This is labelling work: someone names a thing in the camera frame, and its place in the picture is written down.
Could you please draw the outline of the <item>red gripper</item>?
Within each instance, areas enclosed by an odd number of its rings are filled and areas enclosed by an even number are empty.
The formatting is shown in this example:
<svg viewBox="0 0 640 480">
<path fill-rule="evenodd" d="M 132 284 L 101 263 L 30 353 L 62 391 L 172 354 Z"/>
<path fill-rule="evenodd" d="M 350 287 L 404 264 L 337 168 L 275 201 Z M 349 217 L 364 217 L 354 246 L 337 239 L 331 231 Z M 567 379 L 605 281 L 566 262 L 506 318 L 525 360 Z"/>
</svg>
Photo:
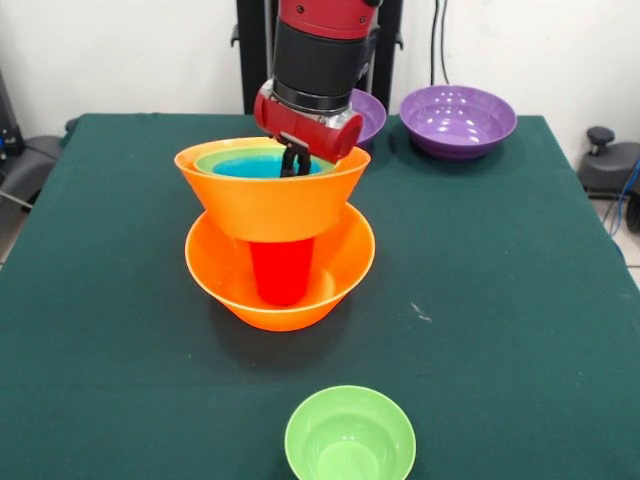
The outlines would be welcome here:
<svg viewBox="0 0 640 480">
<path fill-rule="evenodd" d="M 339 114 L 325 115 L 296 110 L 278 99 L 274 80 L 267 80 L 254 102 L 254 118 L 267 134 L 287 145 L 283 152 L 280 177 L 308 175 L 311 155 L 325 161 L 338 161 L 347 156 L 358 143 L 364 125 L 363 116 L 351 105 Z"/>
</svg>

